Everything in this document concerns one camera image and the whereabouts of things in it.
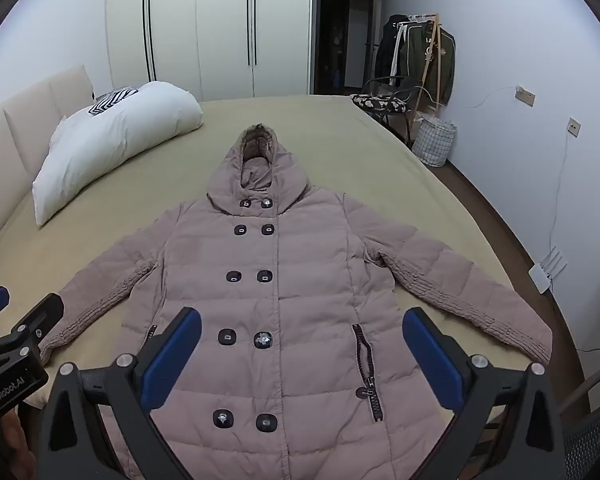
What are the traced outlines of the person left hand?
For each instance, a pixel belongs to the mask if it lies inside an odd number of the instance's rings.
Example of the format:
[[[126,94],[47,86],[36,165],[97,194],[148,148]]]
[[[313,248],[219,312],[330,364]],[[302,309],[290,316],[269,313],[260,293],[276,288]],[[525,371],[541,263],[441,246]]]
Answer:
[[[35,479],[36,458],[30,451],[26,435],[15,411],[9,411],[1,418],[1,428],[5,442],[10,449],[10,471],[18,480]]]

